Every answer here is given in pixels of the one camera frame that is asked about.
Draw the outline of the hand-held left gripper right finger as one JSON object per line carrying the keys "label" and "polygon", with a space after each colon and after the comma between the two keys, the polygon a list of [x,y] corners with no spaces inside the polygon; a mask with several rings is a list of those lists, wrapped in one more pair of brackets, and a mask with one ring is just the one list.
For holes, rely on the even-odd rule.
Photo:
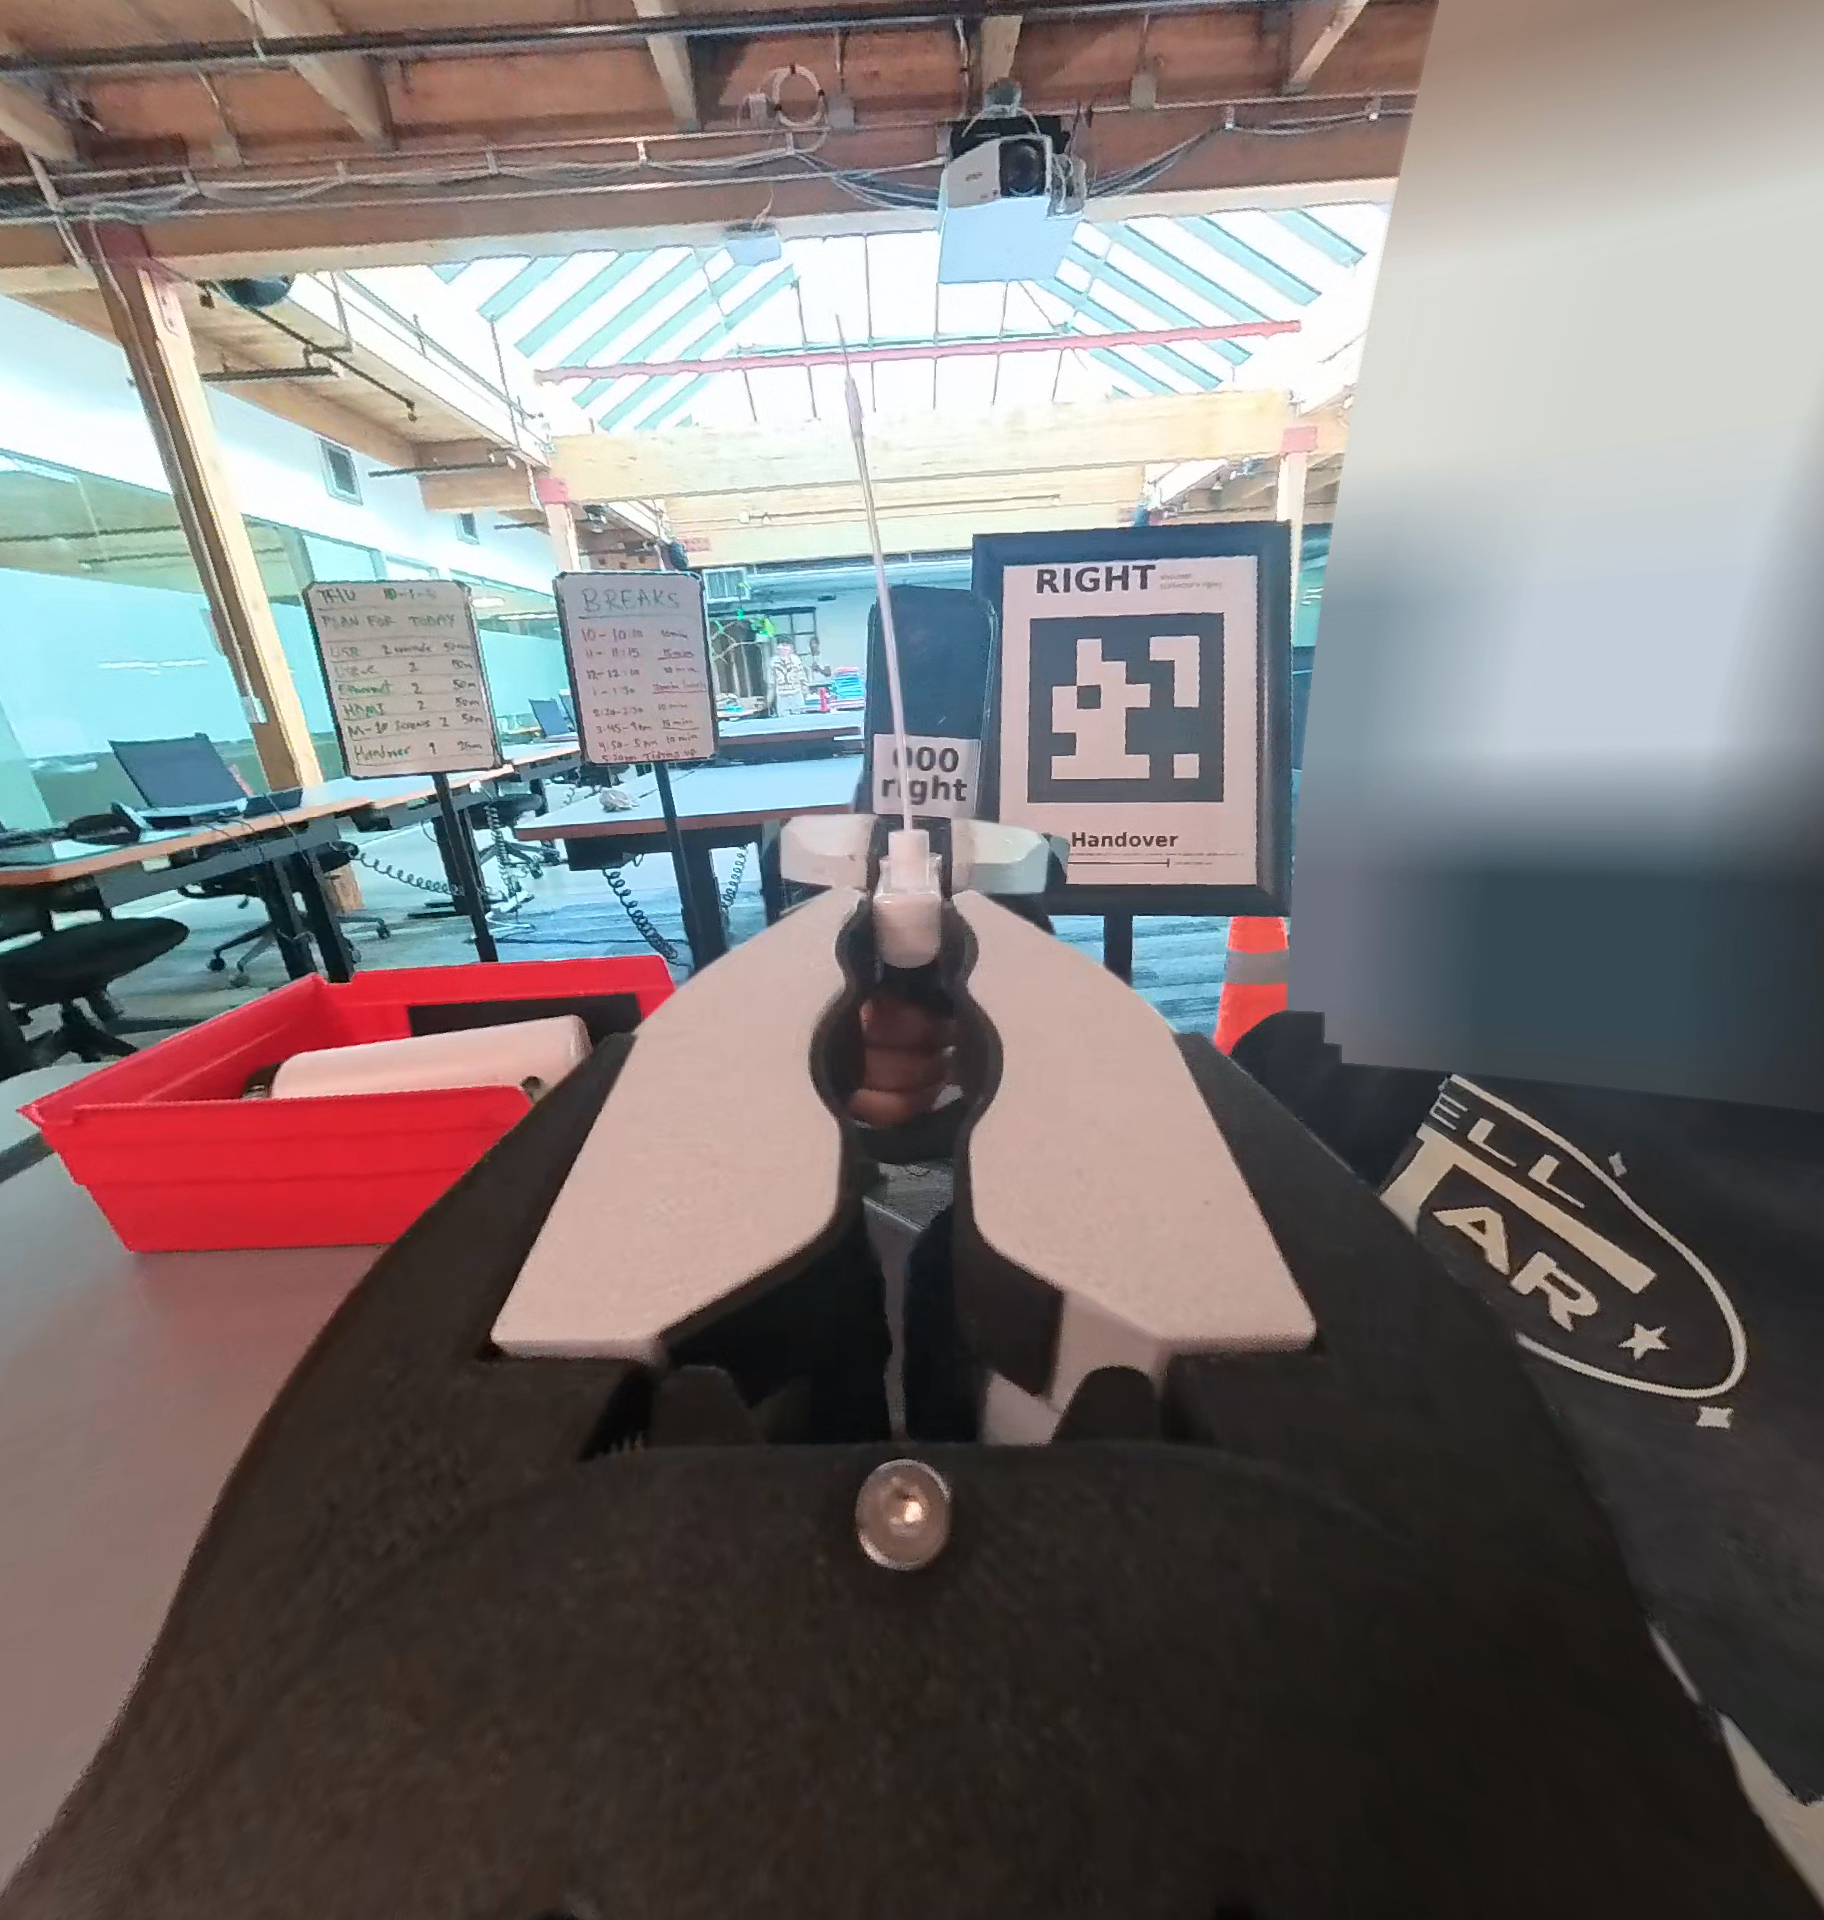
{"label": "hand-held left gripper right finger", "polygon": [[956,1163],[979,1438],[1044,1445],[1095,1373],[1300,1356],[1317,1319],[1177,1033],[1113,973],[961,896],[987,1041]]}

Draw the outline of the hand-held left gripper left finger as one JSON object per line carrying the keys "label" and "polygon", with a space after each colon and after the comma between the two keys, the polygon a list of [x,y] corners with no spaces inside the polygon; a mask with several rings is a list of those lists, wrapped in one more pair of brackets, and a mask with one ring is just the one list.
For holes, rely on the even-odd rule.
{"label": "hand-held left gripper left finger", "polygon": [[854,1146],[813,1046],[849,980],[835,887],[635,1033],[494,1321],[506,1356],[661,1362],[854,1225]]}

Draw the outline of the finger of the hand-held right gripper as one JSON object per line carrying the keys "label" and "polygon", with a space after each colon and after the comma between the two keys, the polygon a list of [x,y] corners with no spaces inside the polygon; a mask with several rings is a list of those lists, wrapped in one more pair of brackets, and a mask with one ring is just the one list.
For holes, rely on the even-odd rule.
{"label": "finger of the hand-held right gripper", "polygon": [[1037,900],[1065,880],[1069,840],[1022,824],[946,822],[943,893]]}
{"label": "finger of the hand-held right gripper", "polygon": [[873,815],[800,815],[781,830],[781,878],[813,890],[873,890],[878,830]]}

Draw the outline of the thin white rod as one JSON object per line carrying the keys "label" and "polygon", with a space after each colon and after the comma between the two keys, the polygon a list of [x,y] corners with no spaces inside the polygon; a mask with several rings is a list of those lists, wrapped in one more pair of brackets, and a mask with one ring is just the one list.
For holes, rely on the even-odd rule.
{"label": "thin white rod", "polygon": [[[908,751],[908,714],[899,658],[899,625],[893,590],[885,577],[883,535],[878,517],[878,493],[864,438],[864,408],[854,380],[849,348],[840,351],[845,375],[845,401],[861,512],[873,547],[878,577],[880,647],[893,705],[890,744],[903,756]],[[873,880],[875,936],[880,948],[880,985],[867,989],[861,1005],[861,1064],[873,1067],[885,1052],[904,1053],[919,1072],[940,1064],[937,1053],[919,1052],[930,1038],[940,1015],[914,995],[916,973],[928,969],[942,947],[943,897],[937,878],[937,858],[928,832],[914,822],[914,805],[908,786],[899,789],[899,812],[885,815],[888,835]],[[875,1087],[864,1081],[855,1097],[854,1117],[875,1156],[885,1163],[910,1163],[930,1151],[923,1145],[919,1130],[935,1125],[940,1117],[940,1079],[914,1079],[910,1085]]]}

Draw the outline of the red plastic storage bin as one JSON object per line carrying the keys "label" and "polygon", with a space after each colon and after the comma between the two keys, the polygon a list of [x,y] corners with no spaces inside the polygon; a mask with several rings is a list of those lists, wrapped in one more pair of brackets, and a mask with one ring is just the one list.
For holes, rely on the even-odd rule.
{"label": "red plastic storage bin", "polygon": [[311,977],[36,1095],[19,1113],[131,1251],[386,1244],[540,1097],[258,1097],[265,1068],[311,1047],[564,1013],[600,1044],[672,995],[669,965],[648,956]]}

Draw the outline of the person's right hand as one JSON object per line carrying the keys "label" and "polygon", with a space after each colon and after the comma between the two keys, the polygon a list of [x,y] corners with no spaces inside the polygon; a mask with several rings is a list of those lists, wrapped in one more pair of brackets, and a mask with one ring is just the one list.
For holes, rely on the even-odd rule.
{"label": "person's right hand", "polygon": [[954,1085],[956,1019],[930,1005],[880,991],[860,1008],[854,1120],[897,1130],[935,1111]]}

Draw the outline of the wooden office desk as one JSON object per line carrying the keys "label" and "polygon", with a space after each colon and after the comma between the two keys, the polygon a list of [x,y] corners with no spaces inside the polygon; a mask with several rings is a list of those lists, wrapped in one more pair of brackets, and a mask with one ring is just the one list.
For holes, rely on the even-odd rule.
{"label": "wooden office desk", "polygon": [[784,910],[776,843],[805,816],[840,815],[854,804],[860,756],[827,755],[776,763],[700,764],[625,781],[636,805],[611,810],[605,792],[537,815],[515,833],[555,843],[575,871],[616,869],[643,855],[669,855],[679,896],[686,959],[700,969],[732,947],[730,908],[711,855],[745,850],[746,884],[764,922]]}
{"label": "wooden office desk", "polygon": [[[337,843],[346,830],[388,832],[397,818],[436,808],[436,786],[425,775],[329,779],[304,789],[286,810],[231,812],[182,832],[142,824],[117,843],[36,833],[23,847],[0,849],[0,916],[14,915],[8,897],[30,897],[41,913],[55,897],[73,893],[97,908],[115,908],[244,875],[267,902],[288,977],[301,982],[319,973],[346,985],[358,959],[327,892],[319,850]],[[48,1041],[30,1036],[0,985],[0,1081],[56,1059]]]}

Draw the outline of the orange traffic cone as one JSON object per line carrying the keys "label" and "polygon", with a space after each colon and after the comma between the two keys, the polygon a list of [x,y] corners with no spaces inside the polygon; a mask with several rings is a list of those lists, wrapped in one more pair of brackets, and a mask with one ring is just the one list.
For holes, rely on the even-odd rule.
{"label": "orange traffic cone", "polygon": [[1227,965],[1213,1044],[1231,1053],[1239,1041],[1289,1003],[1289,920],[1238,915],[1227,926]]}

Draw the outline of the handwritten whiteboard sign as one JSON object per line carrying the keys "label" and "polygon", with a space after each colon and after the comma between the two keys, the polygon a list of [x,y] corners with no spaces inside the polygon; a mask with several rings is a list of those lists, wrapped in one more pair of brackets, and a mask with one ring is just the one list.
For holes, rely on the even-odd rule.
{"label": "handwritten whiteboard sign", "polygon": [[719,749],[702,581],[582,569],[554,583],[583,759],[704,764]]}
{"label": "handwritten whiteboard sign", "polygon": [[314,583],[303,606],[348,778],[451,778],[502,763],[466,585]]}

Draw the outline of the black framed marker sign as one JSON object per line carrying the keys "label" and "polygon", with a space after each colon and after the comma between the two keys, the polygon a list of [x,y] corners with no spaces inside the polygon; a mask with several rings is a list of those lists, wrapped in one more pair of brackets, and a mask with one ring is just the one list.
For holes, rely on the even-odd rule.
{"label": "black framed marker sign", "polygon": [[993,616],[978,815],[1049,840],[1049,915],[1286,915],[1291,533],[1117,525],[978,535]]}

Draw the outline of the white ceiling projector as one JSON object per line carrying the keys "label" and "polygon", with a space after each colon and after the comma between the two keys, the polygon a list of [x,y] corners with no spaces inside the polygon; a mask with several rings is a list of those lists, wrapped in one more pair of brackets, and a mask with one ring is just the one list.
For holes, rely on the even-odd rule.
{"label": "white ceiling projector", "polygon": [[1088,188],[1088,162],[1062,115],[1013,108],[953,126],[937,188],[937,282],[1050,281]]}

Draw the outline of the wooden support post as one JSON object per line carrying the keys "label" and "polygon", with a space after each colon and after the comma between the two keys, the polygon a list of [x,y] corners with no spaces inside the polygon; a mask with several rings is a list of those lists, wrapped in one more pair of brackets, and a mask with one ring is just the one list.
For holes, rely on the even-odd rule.
{"label": "wooden support post", "polygon": [[87,257],[181,515],[214,636],[270,786],[324,779],[172,277],[131,227],[87,227]]}

